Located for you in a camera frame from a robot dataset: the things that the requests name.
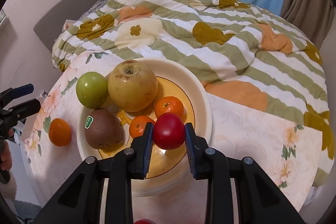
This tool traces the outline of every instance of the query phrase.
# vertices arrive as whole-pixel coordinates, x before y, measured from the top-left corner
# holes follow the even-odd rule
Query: hand
[[[9,136],[13,136],[14,134],[14,131],[13,130],[9,130],[8,132]],[[1,155],[0,155],[0,158],[2,160],[2,163],[1,163],[1,169],[2,170],[10,170],[12,168],[12,157],[11,157],[11,152],[9,150],[9,145],[8,143],[5,141],[5,148],[4,150],[2,151]]]

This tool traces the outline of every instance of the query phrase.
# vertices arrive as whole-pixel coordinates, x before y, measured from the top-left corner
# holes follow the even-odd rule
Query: kiwi
[[[122,141],[123,128],[118,118],[104,108],[91,112],[85,122],[85,138],[89,146],[103,149]]]

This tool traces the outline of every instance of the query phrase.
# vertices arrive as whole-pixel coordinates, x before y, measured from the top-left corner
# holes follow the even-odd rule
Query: gray headboard
[[[97,0],[61,0],[50,9],[34,26],[34,32],[43,44],[52,51],[55,39],[62,32],[66,19],[77,20]]]

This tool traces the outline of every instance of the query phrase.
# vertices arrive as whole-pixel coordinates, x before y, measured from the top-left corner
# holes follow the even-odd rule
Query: silver bolt
[[[96,158],[93,157],[93,156],[87,157],[87,158],[85,159],[85,162],[86,162],[87,164],[92,164],[92,163],[94,163],[95,161],[96,161]]]
[[[126,149],[124,150],[124,153],[125,153],[126,155],[131,155],[131,154],[134,153],[134,150],[133,150],[133,148],[126,148]]]
[[[209,147],[205,150],[205,153],[207,153],[208,155],[213,155],[215,152],[216,152],[216,150],[214,150],[211,147]]]
[[[244,162],[245,162],[246,164],[252,164],[252,163],[253,163],[253,159],[250,158],[250,157],[246,157],[246,158],[244,158]]]

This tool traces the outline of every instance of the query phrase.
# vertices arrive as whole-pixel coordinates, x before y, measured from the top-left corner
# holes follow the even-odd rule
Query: table
[[[30,133],[24,140],[28,173],[38,195],[45,201],[82,162],[75,135],[81,109],[75,91],[77,79],[88,71],[106,75],[122,61],[112,53],[86,51],[80,54],[51,89],[34,124],[26,129]],[[228,157],[254,158],[299,211],[317,171],[322,133],[207,95],[213,116],[209,146]],[[64,147],[55,147],[47,133],[50,122],[57,117],[66,120],[72,129],[71,143]],[[157,224],[204,223],[206,192],[206,181],[195,181],[189,176],[168,192],[134,197],[134,220],[147,218]]]

